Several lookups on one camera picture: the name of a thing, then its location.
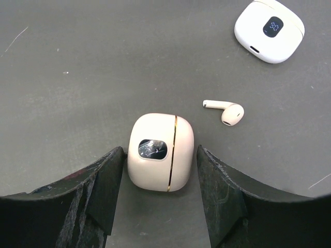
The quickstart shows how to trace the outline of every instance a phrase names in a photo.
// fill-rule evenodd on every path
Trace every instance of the gold stripe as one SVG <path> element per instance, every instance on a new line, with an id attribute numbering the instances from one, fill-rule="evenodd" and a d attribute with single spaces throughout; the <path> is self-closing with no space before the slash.
<path id="1" fill-rule="evenodd" d="M 171 167 L 170 167 L 170 176 L 169 176 L 169 183 L 168 183 L 168 190 L 167 190 L 167 192 L 170 191 L 170 184 L 171 184 L 171 177 L 172 177 L 172 166 L 174 164 L 176 130 L 177 130 L 177 116 L 175 116 L 175 134 L 174 134 L 174 143 L 172 145 Z"/>

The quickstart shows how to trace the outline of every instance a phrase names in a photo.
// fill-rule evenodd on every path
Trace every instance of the charging port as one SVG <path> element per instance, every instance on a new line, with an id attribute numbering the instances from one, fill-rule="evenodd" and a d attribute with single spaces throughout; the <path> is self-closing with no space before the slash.
<path id="1" fill-rule="evenodd" d="M 256 53 L 260 53 L 260 51 L 257 50 L 255 47 L 250 46 L 250 48 L 251 48 L 253 51 L 255 51 Z"/>

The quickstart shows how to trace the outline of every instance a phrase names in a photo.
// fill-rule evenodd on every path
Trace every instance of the earbud charging case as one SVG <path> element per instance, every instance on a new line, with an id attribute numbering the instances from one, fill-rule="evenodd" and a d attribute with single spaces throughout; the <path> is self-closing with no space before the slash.
<path id="1" fill-rule="evenodd" d="M 143 115 L 131 132 L 129 177 L 143 189 L 179 190 L 189 179 L 193 151 L 194 136 L 188 121 L 176 115 Z"/>
<path id="2" fill-rule="evenodd" d="M 259 59 L 277 64 L 300 45 L 305 27 L 290 9 L 275 0 L 256 0 L 247 6 L 234 27 L 239 43 Z"/>

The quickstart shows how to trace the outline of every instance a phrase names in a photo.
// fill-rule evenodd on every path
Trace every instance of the wireless earbud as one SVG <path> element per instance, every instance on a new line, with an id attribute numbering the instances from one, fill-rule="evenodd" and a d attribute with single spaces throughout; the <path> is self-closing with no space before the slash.
<path id="1" fill-rule="evenodd" d="M 204 100 L 202 106 L 209 109 L 224 110 L 221 120 L 230 127 L 236 125 L 244 116 L 244 108 L 233 102 Z"/>

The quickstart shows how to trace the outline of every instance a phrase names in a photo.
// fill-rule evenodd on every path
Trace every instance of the gray surface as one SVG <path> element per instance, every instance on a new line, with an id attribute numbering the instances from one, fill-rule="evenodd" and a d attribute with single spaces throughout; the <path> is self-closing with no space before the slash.
<path id="1" fill-rule="evenodd" d="M 233 36 L 249 0 L 1 1 L 0 195 L 127 147 L 149 112 L 186 118 L 197 145 L 261 182 L 330 192 L 331 176 L 311 186 L 331 173 L 331 2 L 282 2 L 306 36 L 269 65 Z M 226 127 L 204 99 L 238 102 L 245 117 Z M 208 247 L 196 165 L 174 194 L 139 190 L 125 172 L 108 247 Z"/>

